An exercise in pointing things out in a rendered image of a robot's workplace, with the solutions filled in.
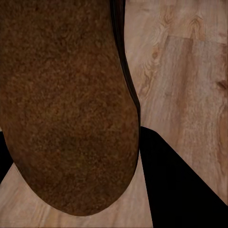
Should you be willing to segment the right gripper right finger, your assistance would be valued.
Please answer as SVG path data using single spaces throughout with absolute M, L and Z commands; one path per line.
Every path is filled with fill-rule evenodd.
M 153 228 L 228 228 L 228 206 L 154 130 L 140 153 Z

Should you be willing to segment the sandal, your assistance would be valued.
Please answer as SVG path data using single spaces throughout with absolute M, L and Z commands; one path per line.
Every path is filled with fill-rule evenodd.
M 125 0 L 0 0 L 0 127 L 26 183 L 70 215 L 112 205 L 137 168 L 124 16 Z

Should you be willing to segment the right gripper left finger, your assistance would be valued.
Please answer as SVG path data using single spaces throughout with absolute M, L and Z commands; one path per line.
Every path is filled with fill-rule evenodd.
M 12 164 L 13 159 L 7 148 L 4 134 L 3 132 L 0 132 L 0 183 L 4 179 Z

